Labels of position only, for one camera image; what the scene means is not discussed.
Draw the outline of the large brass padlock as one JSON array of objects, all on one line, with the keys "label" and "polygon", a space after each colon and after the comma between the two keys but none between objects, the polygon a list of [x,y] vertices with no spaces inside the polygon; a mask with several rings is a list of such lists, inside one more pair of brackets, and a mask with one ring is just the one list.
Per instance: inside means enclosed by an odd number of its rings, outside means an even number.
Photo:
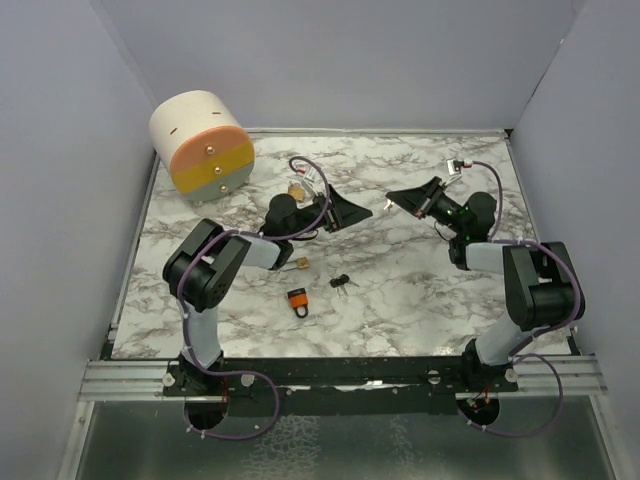
[{"label": "large brass padlock", "polygon": [[298,203],[302,203],[306,198],[306,190],[300,183],[291,183],[288,186],[287,194]]}]

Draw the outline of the small brass padlock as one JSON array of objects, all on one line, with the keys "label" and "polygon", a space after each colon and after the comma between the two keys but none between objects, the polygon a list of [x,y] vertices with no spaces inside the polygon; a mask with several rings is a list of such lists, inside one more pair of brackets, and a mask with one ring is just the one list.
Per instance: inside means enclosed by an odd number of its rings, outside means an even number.
[{"label": "small brass padlock", "polygon": [[288,262],[284,268],[284,271],[304,270],[309,267],[309,261],[306,257],[297,258],[294,261]]}]

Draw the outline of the black head key bunch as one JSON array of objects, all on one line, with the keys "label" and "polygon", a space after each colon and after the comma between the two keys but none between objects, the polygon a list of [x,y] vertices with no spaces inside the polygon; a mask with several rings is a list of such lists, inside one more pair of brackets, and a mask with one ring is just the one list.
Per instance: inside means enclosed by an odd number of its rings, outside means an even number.
[{"label": "black head key bunch", "polygon": [[336,291],[338,296],[348,295],[348,285],[358,287],[358,284],[355,283],[348,274],[341,274],[337,277],[332,278],[329,281],[329,285]]}]

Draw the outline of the orange black padlock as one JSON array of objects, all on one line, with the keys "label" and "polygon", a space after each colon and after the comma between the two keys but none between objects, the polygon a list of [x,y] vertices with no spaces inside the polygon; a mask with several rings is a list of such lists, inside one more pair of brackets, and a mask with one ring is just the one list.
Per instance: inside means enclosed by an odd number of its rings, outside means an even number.
[{"label": "orange black padlock", "polygon": [[304,288],[297,288],[287,292],[287,299],[294,314],[299,319],[305,319],[308,314],[308,297]]}]

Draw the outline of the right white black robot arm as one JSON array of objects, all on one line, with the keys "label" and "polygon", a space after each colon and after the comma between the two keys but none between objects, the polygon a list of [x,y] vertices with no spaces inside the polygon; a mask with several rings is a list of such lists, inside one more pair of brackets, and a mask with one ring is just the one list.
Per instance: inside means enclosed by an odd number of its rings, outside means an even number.
[{"label": "right white black robot arm", "polygon": [[464,204],[446,194],[439,177],[415,188],[390,191],[387,200],[412,216],[430,217],[454,232],[449,259],[458,269],[500,274],[506,312],[472,340],[459,367],[461,383],[481,391],[534,339],[582,317],[585,300],[565,245],[532,240],[492,240],[498,202],[475,192]]}]

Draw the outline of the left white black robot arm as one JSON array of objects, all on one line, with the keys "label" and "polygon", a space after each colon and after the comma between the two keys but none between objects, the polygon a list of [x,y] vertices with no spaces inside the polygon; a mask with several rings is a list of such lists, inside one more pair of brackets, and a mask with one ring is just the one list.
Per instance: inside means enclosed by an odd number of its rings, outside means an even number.
[{"label": "left white black robot arm", "polygon": [[294,252],[292,242],[308,232],[329,233],[372,216],[328,187],[310,205],[300,208],[289,194],[274,196],[257,233],[227,230],[210,219],[200,221],[167,260],[162,278],[180,304],[183,317],[182,357],[191,363],[186,382],[206,395],[220,385],[214,364],[222,357],[218,339],[218,305],[243,266],[277,271]]}]

